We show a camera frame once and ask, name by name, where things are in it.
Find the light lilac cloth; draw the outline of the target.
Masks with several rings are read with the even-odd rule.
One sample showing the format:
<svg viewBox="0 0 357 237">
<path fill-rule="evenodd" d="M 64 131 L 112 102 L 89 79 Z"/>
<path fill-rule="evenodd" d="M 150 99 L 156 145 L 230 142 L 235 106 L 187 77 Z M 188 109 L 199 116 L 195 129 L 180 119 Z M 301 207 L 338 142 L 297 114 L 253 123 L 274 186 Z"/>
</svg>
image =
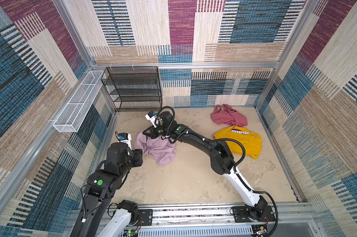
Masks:
<svg viewBox="0 0 357 237">
<path fill-rule="evenodd" d="M 175 144 L 171 144 L 167 139 L 163 140 L 159 136 L 152 139 L 142 133 L 137 136 L 135 142 L 136 149 L 142 149 L 143 156 L 152 156 L 156 164 L 163 166 L 175 159 Z"/>
</svg>

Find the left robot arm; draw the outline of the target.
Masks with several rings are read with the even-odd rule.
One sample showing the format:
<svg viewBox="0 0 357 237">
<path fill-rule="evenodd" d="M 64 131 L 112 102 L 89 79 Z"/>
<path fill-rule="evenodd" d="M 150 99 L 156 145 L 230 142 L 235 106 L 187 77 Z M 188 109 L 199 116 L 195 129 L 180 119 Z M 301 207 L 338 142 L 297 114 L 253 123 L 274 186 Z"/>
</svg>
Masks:
<svg viewBox="0 0 357 237">
<path fill-rule="evenodd" d="M 82 207 L 70 233 L 72 237 L 120 237 L 126 227 L 135 225 L 140 217 L 138 205 L 129 200 L 121 201 L 110 221 L 99 233 L 103 215 L 109 210 L 111 200 L 121 189 L 130 170 L 143 164 L 143 151 L 132 149 L 132 137 L 128 133 L 116 134 L 117 142 L 107 149 L 106 159 L 101 161 L 87 179 L 82 195 Z"/>
</svg>

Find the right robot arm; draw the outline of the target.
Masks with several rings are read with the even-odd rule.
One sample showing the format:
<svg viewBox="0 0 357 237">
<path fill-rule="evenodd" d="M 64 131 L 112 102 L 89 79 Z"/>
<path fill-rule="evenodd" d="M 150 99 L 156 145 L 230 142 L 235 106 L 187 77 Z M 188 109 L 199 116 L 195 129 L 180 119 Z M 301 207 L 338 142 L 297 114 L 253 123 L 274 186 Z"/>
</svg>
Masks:
<svg viewBox="0 0 357 237">
<path fill-rule="evenodd" d="M 221 138 L 216 140 L 208 139 L 190 129 L 184 124 L 179 124 L 174 120 L 175 112 L 150 111 L 145 118 L 152 123 L 151 127 L 142 133 L 152 139 L 158 137 L 166 138 L 169 142 L 177 141 L 190 144 L 203 151 L 210 157 L 212 170 L 224 176 L 242 197 L 248 218 L 251 221 L 264 221 L 266 211 L 269 210 L 268 203 L 262 196 L 263 191 L 255 191 L 246 181 L 238 169 L 238 165 L 244 160 L 245 155 L 235 162 L 234 157 L 227 142 L 233 142 L 240 146 L 244 152 L 244 146 L 233 139 Z"/>
</svg>

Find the dark pink cloth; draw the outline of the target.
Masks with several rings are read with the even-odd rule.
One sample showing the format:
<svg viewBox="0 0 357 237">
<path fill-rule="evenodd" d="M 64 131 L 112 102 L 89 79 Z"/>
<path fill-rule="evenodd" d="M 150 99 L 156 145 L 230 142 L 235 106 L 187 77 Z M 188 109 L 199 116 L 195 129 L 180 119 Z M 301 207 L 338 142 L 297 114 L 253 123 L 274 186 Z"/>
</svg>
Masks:
<svg viewBox="0 0 357 237">
<path fill-rule="evenodd" d="M 248 119 L 227 104 L 216 105 L 211 113 L 211 119 L 218 125 L 226 124 L 239 127 L 248 125 Z"/>
</svg>

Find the yellow cloth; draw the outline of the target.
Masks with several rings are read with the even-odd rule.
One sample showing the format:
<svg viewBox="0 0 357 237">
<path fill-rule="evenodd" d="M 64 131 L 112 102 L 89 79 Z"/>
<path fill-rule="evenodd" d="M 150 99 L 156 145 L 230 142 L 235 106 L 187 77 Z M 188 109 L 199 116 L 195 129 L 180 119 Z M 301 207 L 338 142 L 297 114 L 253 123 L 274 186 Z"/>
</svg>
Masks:
<svg viewBox="0 0 357 237">
<path fill-rule="evenodd" d="M 253 159 L 257 159 L 261 154 L 261 136 L 244 127 L 230 126 L 223 128 L 214 134 L 214 139 L 222 138 L 233 139 L 240 142 L 246 150 L 246 156 L 250 156 Z"/>
</svg>

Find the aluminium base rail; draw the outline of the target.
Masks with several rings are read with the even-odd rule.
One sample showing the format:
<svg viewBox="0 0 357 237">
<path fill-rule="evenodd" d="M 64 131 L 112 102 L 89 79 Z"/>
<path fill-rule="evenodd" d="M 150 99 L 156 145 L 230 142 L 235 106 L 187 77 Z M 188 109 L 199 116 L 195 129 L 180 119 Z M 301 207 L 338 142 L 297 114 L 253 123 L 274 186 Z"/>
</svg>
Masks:
<svg viewBox="0 0 357 237">
<path fill-rule="evenodd" d="M 236 203 L 140 205 L 144 226 L 140 237 L 249 237 L 265 222 L 235 217 Z M 309 203 L 279 202 L 274 237 L 324 237 Z"/>
</svg>

